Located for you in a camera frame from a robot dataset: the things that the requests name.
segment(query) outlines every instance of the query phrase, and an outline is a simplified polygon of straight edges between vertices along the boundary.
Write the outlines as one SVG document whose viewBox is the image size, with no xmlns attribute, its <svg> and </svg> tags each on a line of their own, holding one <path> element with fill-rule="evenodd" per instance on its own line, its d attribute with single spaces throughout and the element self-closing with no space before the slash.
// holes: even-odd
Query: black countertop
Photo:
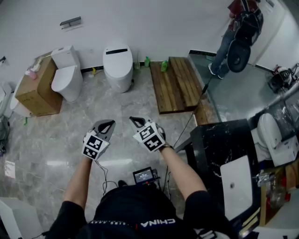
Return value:
<svg viewBox="0 0 299 239">
<path fill-rule="evenodd" d="M 260 207 L 261 191 L 253 179 L 259 173 L 256 150 L 246 119 L 196 127 L 191 132 L 194 162 L 191 166 L 202 178 L 212 198 L 224 212 L 220 166 L 247 155 L 252 175 L 252 206 L 232 223 L 241 224 Z"/>
</svg>

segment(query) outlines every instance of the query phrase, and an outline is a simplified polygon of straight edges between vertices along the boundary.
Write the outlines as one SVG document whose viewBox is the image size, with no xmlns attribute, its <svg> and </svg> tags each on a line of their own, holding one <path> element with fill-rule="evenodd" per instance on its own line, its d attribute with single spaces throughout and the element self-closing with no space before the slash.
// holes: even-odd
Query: sneaker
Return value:
<svg viewBox="0 0 299 239">
<path fill-rule="evenodd" d="M 210 73 L 211 73 L 213 76 L 216 76 L 216 74 L 214 74 L 214 73 L 212 72 L 212 70 L 211 70 L 211 66 L 212 66 L 212 63 L 210 63 L 210 64 L 208 65 L 208 68 L 209 68 L 209 70 L 210 70 Z"/>
<path fill-rule="evenodd" d="M 127 183 L 123 180 L 118 181 L 118 187 L 121 188 L 123 186 L 127 186 Z"/>
</svg>

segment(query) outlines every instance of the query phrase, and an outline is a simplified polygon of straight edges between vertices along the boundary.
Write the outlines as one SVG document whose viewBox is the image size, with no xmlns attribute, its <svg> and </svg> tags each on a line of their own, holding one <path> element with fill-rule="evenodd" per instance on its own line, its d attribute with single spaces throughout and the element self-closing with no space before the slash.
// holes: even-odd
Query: black bag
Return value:
<svg viewBox="0 0 299 239">
<path fill-rule="evenodd" d="M 232 72 L 241 72 L 246 67 L 251 50 L 261 34 L 263 26 L 263 14 L 258 8 L 250 12 L 247 0 L 241 0 L 244 11 L 234 22 L 235 39 L 228 49 L 228 68 Z"/>
</svg>

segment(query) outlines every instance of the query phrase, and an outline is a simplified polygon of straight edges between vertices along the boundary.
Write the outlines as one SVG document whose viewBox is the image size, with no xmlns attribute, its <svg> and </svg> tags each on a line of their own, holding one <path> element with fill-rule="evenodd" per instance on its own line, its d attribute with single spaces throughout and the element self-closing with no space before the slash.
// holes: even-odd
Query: washbasin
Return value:
<svg viewBox="0 0 299 239">
<path fill-rule="evenodd" d="M 225 216 L 232 220 L 252 205 L 251 173 L 248 157 L 220 166 Z"/>
</svg>

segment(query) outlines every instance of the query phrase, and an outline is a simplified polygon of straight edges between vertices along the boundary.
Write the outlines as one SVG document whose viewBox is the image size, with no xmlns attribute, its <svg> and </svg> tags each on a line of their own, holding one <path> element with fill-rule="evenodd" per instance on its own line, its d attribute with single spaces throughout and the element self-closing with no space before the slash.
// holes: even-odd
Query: jeans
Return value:
<svg viewBox="0 0 299 239">
<path fill-rule="evenodd" d="M 214 74 L 218 74 L 219 77 L 224 77 L 229 72 L 228 64 L 225 61 L 223 64 L 223 60 L 226 59 L 228 54 L 228 49 L 231 44 L 231 42 L 235 38 L 235 32 L 231 31 L 230 29 L 227 29 L 225 32 L 221 46 L 217 51 L 217 55 L 212 63 L 211 70 Z"/>
</svg>

